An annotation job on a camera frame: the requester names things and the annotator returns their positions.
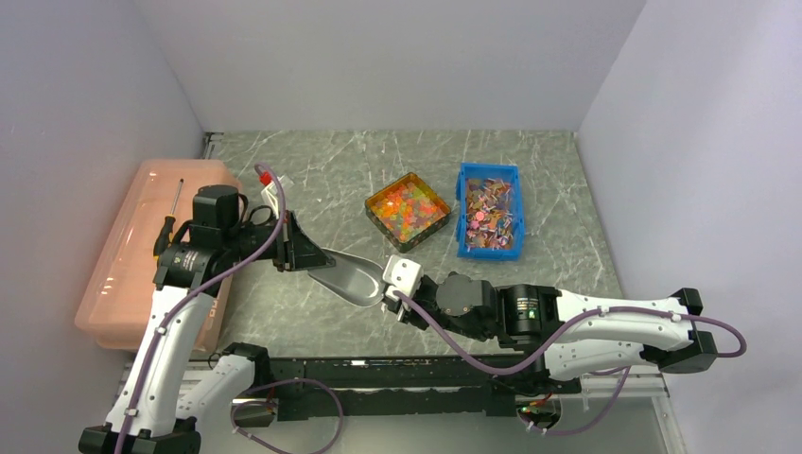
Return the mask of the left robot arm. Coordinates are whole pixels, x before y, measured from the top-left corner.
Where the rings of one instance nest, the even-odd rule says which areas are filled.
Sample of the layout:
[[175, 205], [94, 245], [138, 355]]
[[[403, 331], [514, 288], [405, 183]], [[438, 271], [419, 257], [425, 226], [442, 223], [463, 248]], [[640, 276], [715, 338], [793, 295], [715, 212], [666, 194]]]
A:
[[273, 378], [264, 347], [234, 343], [212, 373], [180, 396], [195, 339], [223, 280], [255, 260], [279, 271], [330, 268], [336, 261], [309, 239], [284, 206], [261, 223], [231, 185], [201, 187], [192, 217], [157, 258], [145, 335], [131, 373], [101, 426], [86, 428], [81, 453], [198, 453], [201, 422], [240, 393], [264, 394]]

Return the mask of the metal scoop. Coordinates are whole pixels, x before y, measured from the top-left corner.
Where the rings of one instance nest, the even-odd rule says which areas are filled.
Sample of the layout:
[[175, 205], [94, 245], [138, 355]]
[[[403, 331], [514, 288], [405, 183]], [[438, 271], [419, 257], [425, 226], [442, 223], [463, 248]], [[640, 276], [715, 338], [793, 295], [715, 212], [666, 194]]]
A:
[[356, 307], [373, 307], [383, 301], [386, 283], [379, 264], [349, 253], [324, 251], [334, 265], [308, 271], [311, 279]]

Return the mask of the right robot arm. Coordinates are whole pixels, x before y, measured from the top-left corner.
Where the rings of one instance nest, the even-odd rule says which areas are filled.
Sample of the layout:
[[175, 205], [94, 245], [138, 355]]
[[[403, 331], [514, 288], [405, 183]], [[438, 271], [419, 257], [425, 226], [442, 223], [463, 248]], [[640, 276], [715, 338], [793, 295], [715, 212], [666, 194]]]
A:
[[[441, 284], [426, 276], [392, 277], [386, 299], [400, 322], [433, 328], [486, 374], [521, 373], [534, 393], [556, 381], [636, 365], [696, 374], [720, 356], [712, 334], [697, 326], [702, 304], [692, 288], [665, 299], [633, 301], [528, 284], [495, 287], [452, 273]], [[512, 366], [492, 366], [463, 351], [455, 335], [495, 340], [525, 357]]]

